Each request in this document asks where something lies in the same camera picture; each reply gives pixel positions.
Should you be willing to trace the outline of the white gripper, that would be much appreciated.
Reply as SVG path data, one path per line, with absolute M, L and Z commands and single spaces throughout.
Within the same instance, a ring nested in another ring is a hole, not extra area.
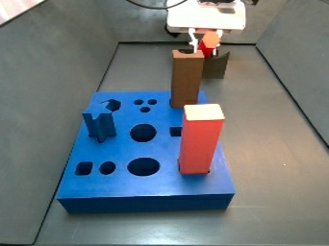
M 173 7 L 168 13 L 168 29 L 172 33 L 189 33 L 189 44 L 193 46 L 194 53 L 198 51 L 196 31 L 202 34 L 206 30 L 217 30 L 213 50 L 213 55 L 216 56 L 224 33 L 241 32 L 245 27 L 247 5 L 243 0 L 218 4 L 188 0 Z

